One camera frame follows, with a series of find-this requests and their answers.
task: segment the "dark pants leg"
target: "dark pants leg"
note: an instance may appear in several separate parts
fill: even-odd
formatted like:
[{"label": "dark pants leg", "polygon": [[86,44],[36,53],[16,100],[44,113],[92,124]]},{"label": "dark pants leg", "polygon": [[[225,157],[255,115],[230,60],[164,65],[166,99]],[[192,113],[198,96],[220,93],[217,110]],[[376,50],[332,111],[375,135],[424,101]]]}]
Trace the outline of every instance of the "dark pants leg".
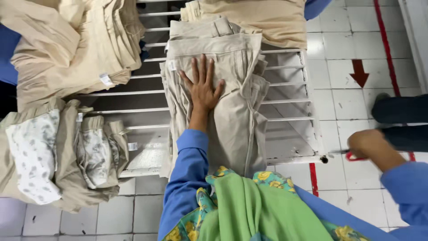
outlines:
[{"label": "dark pants leg", "polygon": [[[375,103],[372,115],[379,123],[428,122],[428,95],[392,97]],[[428,125],[382,129],[386,139],[398,151],[428,152]]]}]

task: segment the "white metal rack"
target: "white metal rack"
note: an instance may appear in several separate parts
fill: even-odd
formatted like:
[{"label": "white metal rack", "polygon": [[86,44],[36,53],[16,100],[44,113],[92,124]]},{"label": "white metal rack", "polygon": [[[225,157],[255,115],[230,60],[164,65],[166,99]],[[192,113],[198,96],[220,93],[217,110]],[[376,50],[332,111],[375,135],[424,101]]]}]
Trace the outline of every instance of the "white metal rack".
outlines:
[{"label": "white metal rack", "polygon": [[[137,3],[146,3],[146,8],[143,9],[145,13],[140,14],[140,19],[147,27],[144,40],[147,41],[146,48],[151,57],[143,62],[138,73],[133,74],[132,80],[125,87],[127,90],[117,91],[116,87],[107,92],[82,94],[78,97],[83,103],[94,106],[97,110],[89,114],[102,114],[104,118],[111,120],[122,119],[126,129],[132,130],[131,133],[139,131],[135,136],[129,135],[130,139],[134,138],[139,142],[139,149],[134,157],[131,157],[133,160],[121,177],[157,174],[162,159],[169,155],[164,143],[169,128],[169,109],[165,91],[159,88],[159,67],[158,73],[153,73],[158,62],[166,60],[163,47],[166,46],[169,35],[167,18],[180,15],[179,11],[158,12],[159,9],[168,10],[167,1],[137,0]],[[172,4],[179,1],[169,0]],[[266,55],[269,63],[264,77],[270,82],[270,90],[259,111],[268,118],[268,164],[320,162],[324,149],[307,73],[305,50],[264,45],[262,53]],[[158,89],[152,90],[151,84],[156,85]],[[105,104],[105,98],[114,99],[109,99],[108,104]],[[163,136],[163,139],[158,141],[156,136]]]}]

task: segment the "person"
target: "person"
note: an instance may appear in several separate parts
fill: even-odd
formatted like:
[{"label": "person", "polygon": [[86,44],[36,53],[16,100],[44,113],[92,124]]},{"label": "person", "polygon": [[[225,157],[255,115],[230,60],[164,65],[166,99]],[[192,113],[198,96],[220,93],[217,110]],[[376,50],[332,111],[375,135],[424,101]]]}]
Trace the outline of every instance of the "person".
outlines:
[{"label": "person", "polygon": [[[391,97],[380,93],[372,108],[373,118],[381,124],[427,123],[428,94],[415,97]],[[397,151],[428,152],[428,125],[381,129]]]},{"label": "person", "polygon": [[163,200],[158,240],[428,240],[428,164],[406,162],[379,130],[354,133],[348,140],[357,157],[383,172],[380,180],[409,224],[389,233],[312,195],[276,172],[253,179],[220,167],[208,173],[207,116],[224,81],[211,86],[214,62],[192,60],[193,81],[180,72],[193,102],[189,128],[177,140],[178,158]]}]

